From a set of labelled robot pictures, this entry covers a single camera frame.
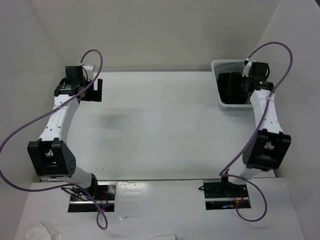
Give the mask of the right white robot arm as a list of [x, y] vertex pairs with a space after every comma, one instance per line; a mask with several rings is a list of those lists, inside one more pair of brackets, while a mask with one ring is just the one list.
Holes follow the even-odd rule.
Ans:
[[229, 164], [221, 172], [219, 192], [225, 197], [241, 189], [255, 175], [277, 170], [291, 144], [291, 136], [284, 133], [278, 121], [274, 85], [267, 81], [269, 72], [267, 63], [247, 59], [242, 81], [235, 85], [253, 107], [256, 129], [237, 155], [242, 158], [242, 165], [232, 168]]

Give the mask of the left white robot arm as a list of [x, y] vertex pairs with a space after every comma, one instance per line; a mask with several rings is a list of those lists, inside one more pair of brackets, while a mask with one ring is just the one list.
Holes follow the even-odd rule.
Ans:
[[67, 66], [66, 77], [54, 90], [54, 113], [48, 119], [38, 140], [28, 143], [27, 152], [39, 177], [58, 179], [82, 187], [88, 200], [98, 197], [100, 188], [94, 174], [77, 166], [76, 157], [67, 146], [69, 129], [80, 102], [102, 101], [102, 79], [97, 89], [92, 84], [95, 66]]

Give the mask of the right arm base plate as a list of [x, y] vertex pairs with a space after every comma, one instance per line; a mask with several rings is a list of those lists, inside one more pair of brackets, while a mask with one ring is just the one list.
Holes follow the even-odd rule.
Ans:
[[219, 180], [204, 181], [198, 187], [199, 191], [204, 194], [205, 209], [212, 210], [235, 210], [250, 209], [251, 203], [246, 185], [232, 188], [222, 184]]

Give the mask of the black skirt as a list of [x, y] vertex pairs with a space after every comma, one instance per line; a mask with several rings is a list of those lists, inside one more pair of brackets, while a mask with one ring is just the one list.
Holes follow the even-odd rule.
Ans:
[[220, 73], [217, 86], [222, 101], [226, 104], [246, 104], [248, 93], [243, 89], [246, 80], [239, 72]]

